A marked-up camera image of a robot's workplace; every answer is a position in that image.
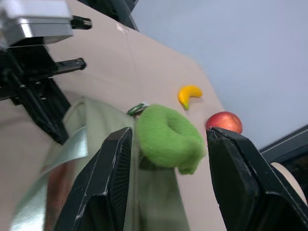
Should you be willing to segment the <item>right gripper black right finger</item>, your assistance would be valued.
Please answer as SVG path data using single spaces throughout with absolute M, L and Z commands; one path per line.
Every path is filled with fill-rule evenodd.
M 305 231 L 308 203 L 282 164 L 269 163 L 246 137 L 207 131 L 212 185 L 229 231 Z

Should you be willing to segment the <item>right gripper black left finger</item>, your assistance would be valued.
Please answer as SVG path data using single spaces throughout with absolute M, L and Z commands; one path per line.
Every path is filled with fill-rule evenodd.
M 121 231 L 124 228 L 132 129 L 111 133 L 78 174 L 54 226 L 56 231 Z

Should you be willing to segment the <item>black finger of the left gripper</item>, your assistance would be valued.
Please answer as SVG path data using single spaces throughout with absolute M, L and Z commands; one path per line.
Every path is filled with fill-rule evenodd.
M 92 28 L 92 21 L 89 18 L 73 15 L 70 20 L 72 29 L 89 30 Z
M 55 63 L 57 66 L 55 74 L 70 73 L 77 70 L 84 70 L 86 63 L 83 58 L 77 58 L 73 60 L 60 61 Z

